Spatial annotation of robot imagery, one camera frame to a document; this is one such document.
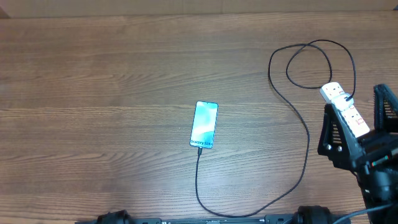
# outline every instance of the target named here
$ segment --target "wood grain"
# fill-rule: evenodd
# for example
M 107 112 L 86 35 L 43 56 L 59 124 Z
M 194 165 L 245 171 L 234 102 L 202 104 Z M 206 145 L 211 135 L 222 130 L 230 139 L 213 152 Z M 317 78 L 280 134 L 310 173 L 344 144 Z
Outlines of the wood grain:
M 347 46 L 356 106 L 370 126 L 373 85 L 398 93 L 396 12 L 11 19 L 0 30 L 0 223 L 73 223 L 121 209 L 210 217 L 195 199 L 197 150 L 188 145 L 197 100 L 220 105 L 215 147 L 200 161 L 203 203 L 243 214 L 270 202 L 297 181 L 306 146 L 265 73 L 285 45 L 327 38 Z M 346 53 L 319 46 L 333 80 L 351 92 Z M 325 103 L 286 79 L 293 53 L 275 55 L 271 72 L 310 128 L 308 167 L 296 190 L 258 216 L 299 205 L 361 209 L 353 176 L 317 155 Z M 289 72 L 303 85 L 328 78 L 311 49 Z
M 396 0 L 0 0 L 12 18 L 248 12 L 391 11 Z

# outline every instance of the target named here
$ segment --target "white power strip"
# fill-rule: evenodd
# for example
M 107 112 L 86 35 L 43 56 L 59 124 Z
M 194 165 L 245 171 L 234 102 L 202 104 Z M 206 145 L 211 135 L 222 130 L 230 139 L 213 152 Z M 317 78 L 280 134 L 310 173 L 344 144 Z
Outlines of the white power strip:
M 370 132 L 368 125 L 354 106 L 354 99 L 346 101 L 349 94 L 337 82 L 327 83 L 320 89 L 322 97 L 326 103 L 333 103 L 339 110 L 348 127 L 356 138 Z

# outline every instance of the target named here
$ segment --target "blue phone screen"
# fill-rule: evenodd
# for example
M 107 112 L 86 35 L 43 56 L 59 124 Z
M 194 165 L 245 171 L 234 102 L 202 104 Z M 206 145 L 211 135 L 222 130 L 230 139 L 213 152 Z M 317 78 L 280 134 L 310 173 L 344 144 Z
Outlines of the blue phone screen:
M 190 145 L 211 149 L 213 147 L 216 128 L 218 104 L 209 102 L 197 102 Z

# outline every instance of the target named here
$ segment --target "table surface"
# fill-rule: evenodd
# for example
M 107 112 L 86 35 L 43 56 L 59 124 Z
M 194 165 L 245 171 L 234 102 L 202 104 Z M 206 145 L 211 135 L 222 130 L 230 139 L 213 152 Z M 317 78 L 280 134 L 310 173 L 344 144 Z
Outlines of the table surface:
M 219 107 L 215 145 L 200 161 L 199 194 L 227 214 L 257 210 L 298 180 L 307 136 L 271 89 L 267 64 L 285 45 L 331 39 L 353 54 L 355 104 L 373 125 L 373 85 L 398 93 L 397 12 L 309 12 L 0 21 L 0 222 L 73 223 L 126 209 L 134 217 L 211 217 L 195 198 L 198 100 Z M 346 52 L 319 43 L 333 81 L 353 90 Z M 301 184 L 263 212 L 364 207 L 348 171 L 317 154 L 325 102 L 291 84 L 275 55 L 274 84 L 311 133 Z M 328 80 L 320 52 L 289 68 L 303 85 Z M 356 223 L 366 223 L 361 216 Z

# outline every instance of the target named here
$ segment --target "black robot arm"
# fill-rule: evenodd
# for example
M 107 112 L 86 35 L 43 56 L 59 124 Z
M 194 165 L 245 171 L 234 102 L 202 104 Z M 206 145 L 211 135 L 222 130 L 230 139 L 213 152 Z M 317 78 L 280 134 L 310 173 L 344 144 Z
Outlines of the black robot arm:
M 336 106 L 327 104 L 318 153 L 356 172 L 366 208 L 394 205 L 369 213 L 373 224 L 397 223 L 398 100 L 387 85 L 374 87 L 374 130 L 358 138 Z

